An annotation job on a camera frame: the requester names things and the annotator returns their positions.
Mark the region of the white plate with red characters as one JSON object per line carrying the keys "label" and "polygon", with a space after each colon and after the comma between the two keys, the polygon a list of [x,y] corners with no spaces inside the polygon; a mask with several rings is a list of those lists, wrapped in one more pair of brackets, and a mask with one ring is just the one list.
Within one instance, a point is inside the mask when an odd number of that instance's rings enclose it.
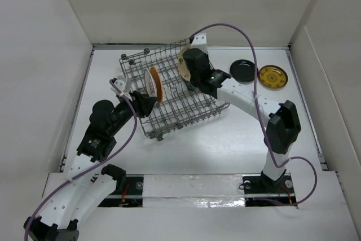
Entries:
{"label": "white plate with red characters", "polygon": [[157,97],[157,87],[148,69],[144,70],[144,85],[146,92],[150,97]]}

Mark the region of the cream plate with black print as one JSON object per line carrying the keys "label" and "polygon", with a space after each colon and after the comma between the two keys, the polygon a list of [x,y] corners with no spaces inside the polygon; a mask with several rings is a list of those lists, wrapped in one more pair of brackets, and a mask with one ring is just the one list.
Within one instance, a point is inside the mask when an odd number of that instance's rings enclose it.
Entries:
{"label": "cream plate with black print", "polygon": [[189,50],[191,48],[190,45],[188,46],[185,46],[181,49],[181,51],[179,52],[178,54],[178,63],[177,63],[177,68],[178,68],[178,72],[180,74],[180,76],[185,80],[185,81],[188,81],[190,82],[190,79],[191,79],[191,75],[190,75],[190,72],[186,66],[186,62],[184,61],[184,58],[183,58],[183,54]]}

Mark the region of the orange woven round plate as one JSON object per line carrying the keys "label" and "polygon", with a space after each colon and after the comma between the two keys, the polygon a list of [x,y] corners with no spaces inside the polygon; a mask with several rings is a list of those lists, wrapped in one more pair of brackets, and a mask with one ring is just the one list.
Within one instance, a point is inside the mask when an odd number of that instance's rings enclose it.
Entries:
{"label": "orange woven round plate", "polygon": [[155,66],[152,66],[149,71],[156,85],[157,102],[158,104],[161,104],[163,101],[164,93],[160,74]]}

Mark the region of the yellow and brown patterned plate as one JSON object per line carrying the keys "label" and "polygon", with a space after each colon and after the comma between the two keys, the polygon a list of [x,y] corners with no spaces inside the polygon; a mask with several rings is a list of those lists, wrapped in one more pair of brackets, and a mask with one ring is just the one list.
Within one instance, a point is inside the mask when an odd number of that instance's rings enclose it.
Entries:
{"label": "yellow and brown patterned plate", "polygon": [[271,90],[285,87],[288,83],[288,75],[285,70],[276,65],[265,65],[258,73],[260,83]]}

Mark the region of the blue floral teal plate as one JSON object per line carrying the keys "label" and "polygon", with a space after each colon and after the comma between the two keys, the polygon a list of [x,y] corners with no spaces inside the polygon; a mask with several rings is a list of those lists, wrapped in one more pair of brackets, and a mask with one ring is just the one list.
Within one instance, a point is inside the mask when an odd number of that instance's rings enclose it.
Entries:
{"label": "blue floral teal plate", "polygon": [[185,81],[184,83],[185,83],[185,85],[186,85],[186,88],[187,88],[189,91],[194,91],[194,90],[195,90],[195,87],[194,87],[193,84],[191,84],[189,81]]}

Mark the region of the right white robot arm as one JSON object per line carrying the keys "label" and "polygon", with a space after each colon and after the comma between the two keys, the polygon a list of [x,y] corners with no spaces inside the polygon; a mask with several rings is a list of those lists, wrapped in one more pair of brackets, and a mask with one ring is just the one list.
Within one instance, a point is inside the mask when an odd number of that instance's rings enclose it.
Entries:
{"label": "right white robot arm", "polygon": [[259,182],[267,192],[279,188],[289,151],[301,131],[296,105],[289,100],[279,103],[258,96],[228,73],[212,68],[208,54],[197,48],[181,53],[179,70],[183,69],[189,73],[186,80],[202,93],[229,103],[259,121],[268,148]]}

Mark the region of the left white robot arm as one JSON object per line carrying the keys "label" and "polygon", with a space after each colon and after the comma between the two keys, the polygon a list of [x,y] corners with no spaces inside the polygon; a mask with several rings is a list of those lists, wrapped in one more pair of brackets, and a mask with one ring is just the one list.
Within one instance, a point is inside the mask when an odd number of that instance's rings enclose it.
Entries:
{"label": "left white robot arm", "polygon": [[90,124],[77,148],[66,180],[42,201],[24,223],[25,240],[77,240],[80,224],[110,193],[126,186],[126,171],[109,163],[119,154],[113,151],[115,135],[133,119],[147,117],[162,94],[137,91],[118,94],[119,103],[100,100],[93,105]]}

